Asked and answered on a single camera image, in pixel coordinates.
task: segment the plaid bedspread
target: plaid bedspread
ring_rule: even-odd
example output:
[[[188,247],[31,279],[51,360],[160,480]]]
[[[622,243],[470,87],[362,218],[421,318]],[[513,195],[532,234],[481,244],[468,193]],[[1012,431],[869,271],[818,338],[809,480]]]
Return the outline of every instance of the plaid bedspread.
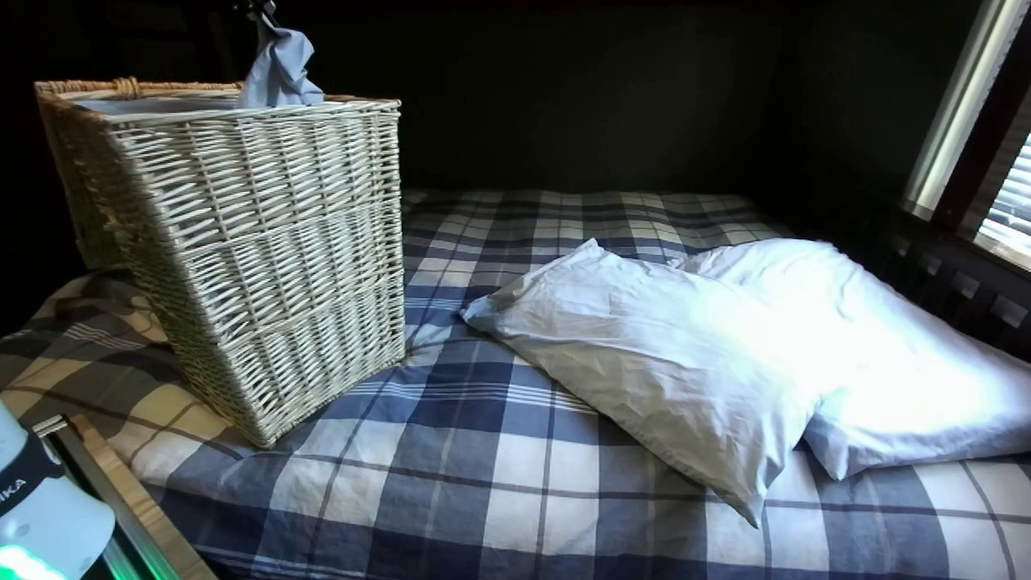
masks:
[[[668,261],[780,231],[710,193],[412,195],[411,358],[276,449],[184,391],[114,275],[0,342],[5,402],[24,421],[86,412],[224,577],[1031,577],[1028,456],[831,482],[800,449],[750,527],[454,318],[584,238]]]

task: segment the pillowcase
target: pillowcase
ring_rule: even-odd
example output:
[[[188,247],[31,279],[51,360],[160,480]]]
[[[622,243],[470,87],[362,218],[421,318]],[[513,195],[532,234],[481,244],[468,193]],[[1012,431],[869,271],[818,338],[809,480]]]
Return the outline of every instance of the pillowcase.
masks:
[[[836,244],[733,244],[696,255],[689,271],[744,286],[849,360],[843,391],[806,431],[836,480],[1031,450],[1031,368],[920,310]]]
[[[593,238],[462,310],[750,525],[827,392],[790,318]]]

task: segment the wicker basket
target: wicker basket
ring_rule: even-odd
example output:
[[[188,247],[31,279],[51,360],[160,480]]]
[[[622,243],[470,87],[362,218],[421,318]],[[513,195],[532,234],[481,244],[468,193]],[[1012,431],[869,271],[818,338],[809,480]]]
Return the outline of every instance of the wicker basket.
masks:
[[[402,358],[398,100],[39,81],[89,265],[134,266],[190,391],[268,449]]]

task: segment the bed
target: bed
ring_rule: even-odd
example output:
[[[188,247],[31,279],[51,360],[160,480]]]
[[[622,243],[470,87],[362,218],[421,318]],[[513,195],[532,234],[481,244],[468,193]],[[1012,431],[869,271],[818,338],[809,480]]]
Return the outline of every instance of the bed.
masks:
[[[85,412],[221,577],[1028,577],[1028,454],[827,480],[800,445],[748,525],[458,318],[584,238],[676,261],[775,234],[734,193],[411,193],[411,353],[275,449],[184,391],[125,275],[0,342],[5,402]]]

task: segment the window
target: window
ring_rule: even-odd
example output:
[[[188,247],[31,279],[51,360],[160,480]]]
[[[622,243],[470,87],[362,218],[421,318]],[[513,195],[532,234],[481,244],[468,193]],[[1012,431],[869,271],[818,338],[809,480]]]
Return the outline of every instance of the window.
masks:
[[[909,211],[1031,271],[1031,0],[986,0],[912,172]]]

